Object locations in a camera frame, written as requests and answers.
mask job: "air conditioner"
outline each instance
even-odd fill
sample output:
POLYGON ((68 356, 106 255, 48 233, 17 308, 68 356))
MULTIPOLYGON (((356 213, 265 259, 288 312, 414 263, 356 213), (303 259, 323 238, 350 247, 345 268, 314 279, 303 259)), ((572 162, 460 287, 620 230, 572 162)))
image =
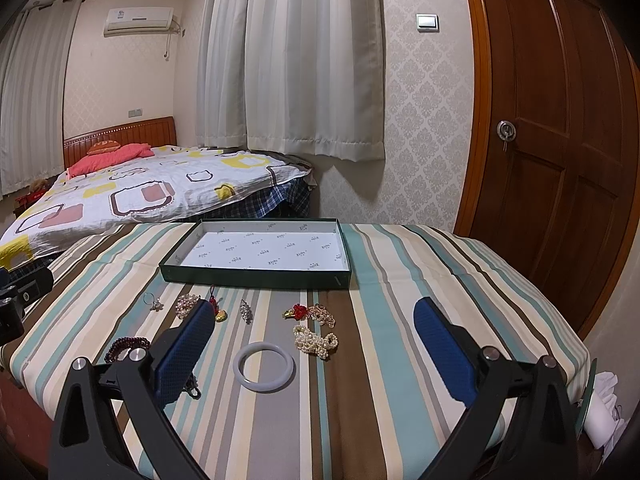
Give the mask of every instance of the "air conditioner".
POLYGON ((173 16, 173 7, 111 9, 104 25, 104 37, 140 32, 167 32, 170 30, 173 16))

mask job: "wooden floor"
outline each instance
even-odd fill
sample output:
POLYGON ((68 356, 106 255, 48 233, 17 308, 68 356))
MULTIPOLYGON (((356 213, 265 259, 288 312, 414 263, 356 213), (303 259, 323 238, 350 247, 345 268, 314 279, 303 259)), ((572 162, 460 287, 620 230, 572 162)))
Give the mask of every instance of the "wooden floor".
POLYGON ((0 373, 2 406, 15 435, 15 453, 32 466, 47 468, 53 421, 29 396, 17 388, 7 371, 0 373))

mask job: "door panel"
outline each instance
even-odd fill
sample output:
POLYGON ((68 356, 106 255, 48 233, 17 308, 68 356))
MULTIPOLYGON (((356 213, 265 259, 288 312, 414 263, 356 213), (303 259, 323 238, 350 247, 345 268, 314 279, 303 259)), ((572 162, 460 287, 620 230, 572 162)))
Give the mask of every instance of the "door panel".
POLYGON ((492 117, 470 235, 578 330, 609 276, 638 166, 626 50, 595 0, 484 0, 492 117), (499 121, 517 135, 504 151, 499 121))

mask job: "green box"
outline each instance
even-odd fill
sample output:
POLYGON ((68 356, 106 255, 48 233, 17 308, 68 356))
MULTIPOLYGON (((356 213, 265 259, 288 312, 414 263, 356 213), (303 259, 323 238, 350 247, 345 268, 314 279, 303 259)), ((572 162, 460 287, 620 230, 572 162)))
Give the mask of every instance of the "green box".
POLYGON ((337 219, 201 220, 160 262, 167 282, 242 288, 349 288, 337 219))

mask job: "light switch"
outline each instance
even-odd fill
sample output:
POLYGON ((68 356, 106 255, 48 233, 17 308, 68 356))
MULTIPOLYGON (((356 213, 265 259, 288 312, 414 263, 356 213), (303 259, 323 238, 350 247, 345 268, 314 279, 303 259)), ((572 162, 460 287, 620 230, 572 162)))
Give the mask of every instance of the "light switch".
POLYGON ((437 14, 416 14, 415 21, 419 32, 439 32, 440 23, 437 14))

